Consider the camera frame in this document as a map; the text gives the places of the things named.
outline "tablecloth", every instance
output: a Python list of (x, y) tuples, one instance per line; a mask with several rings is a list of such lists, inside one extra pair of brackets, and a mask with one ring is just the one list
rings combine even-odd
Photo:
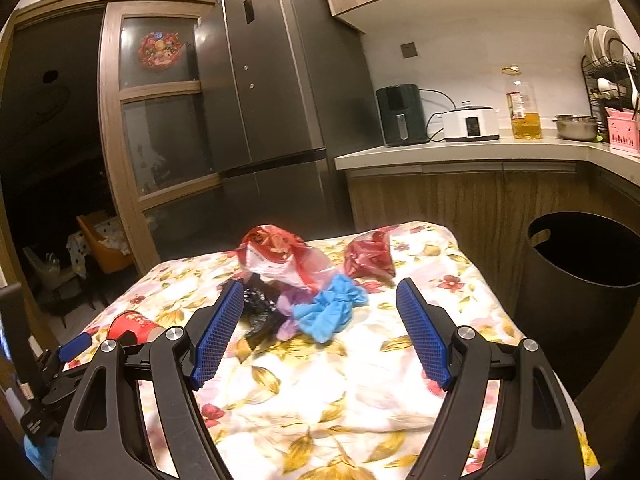
[[(425, 377), (396, 310), (394, 284), (407, 276), (426, 301), (446, 309), (457, 325), (471, 325), (496, 342), (517, 344), (523, 337), (449, 230), (410, 222), (390, 235), (394, 282), (357, 279), (369, 303), (354, 309), (347, 328), (327, 345), (297, 336), (258, 348), (240, 362), (236, 342), (246, 327), (236, 327), (216, 377), (195, 393), (234, 480), (405, 479), (444, 398)], [(341, 266), (343, 249), (354, 236), (309, 244)], [(220, 285), (239, 271), (233, 251), (158, 265), (88, 326), (93, 345), (74, 364), (91, 359), (111, 321), (124, 310), (137, 310), (164, 327), (184, 325), (196, 309), (212, 304)], [(498, 389), (498, 381), (487, 387), (466, 473), (484, 459)], [(175, 475), (152, 385), (143, 381), (140, 391), (158, 467)], [(580, 415), (568, 402), (590, 478), (598, 463)]]
[[(122, 230), (122, 224), (117, 216), (96, 224), (94, 228), (105, 238), (104, 245), (106, 247), (118, 249), (122, 254), (130, 253), (129, 245)], [(66, 239), (66, 249), (69, 251), (69, 256), (71, 257), (71, 267), (73, 267), (73, 270), (78, 276), (85, 278), (84, 257), (91, 254), (91, 247), (89, 247), (84, 239), (82, 231), (76, 231), (68, 236)]]

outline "door decoration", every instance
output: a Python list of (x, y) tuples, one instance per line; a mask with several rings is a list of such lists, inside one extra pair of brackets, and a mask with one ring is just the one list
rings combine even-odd
[(150, 70), (166, 70), (180, 59), (182, 43), (177, 32), (150, 32), (140, 44), (140, 64)]

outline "red paper cup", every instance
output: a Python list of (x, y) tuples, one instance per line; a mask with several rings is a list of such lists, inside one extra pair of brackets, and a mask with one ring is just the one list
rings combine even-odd
[(126, 310), (111, 322), (107, 339), (118, 339), (127, 330), (135, 334), (137, 343), (140, 344), (156, 339), (164, 332), (164, 327), (135, 310)]

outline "blue textured pad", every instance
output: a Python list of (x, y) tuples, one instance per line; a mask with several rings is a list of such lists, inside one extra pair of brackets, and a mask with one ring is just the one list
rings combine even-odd
[(70, 363), (91, 346), (91, 336), (82, 332), (67, 344), (58, 348), (58, 359), (61, 363)]
[(235, 282), (223, 298), (206, 332), (196, 345), (196, 362), (191, 379), (200, 389), (212, 379), (238, 324), (244, 305), (242, 285)]
[(415, 352), (427, 377), (444, 388), (450, 381), (447, 368), (447, 347), (408, 283), (400, 282), (396, 288), (396, 307), (404, 327), (414, 345)]

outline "sliding door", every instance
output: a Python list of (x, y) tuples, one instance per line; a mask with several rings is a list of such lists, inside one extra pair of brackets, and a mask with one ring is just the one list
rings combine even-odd
[(98, 74), (111, 191), (141, 272), (217, 250), (221, 199), (195, 51), (211, 6), (107, 6)]

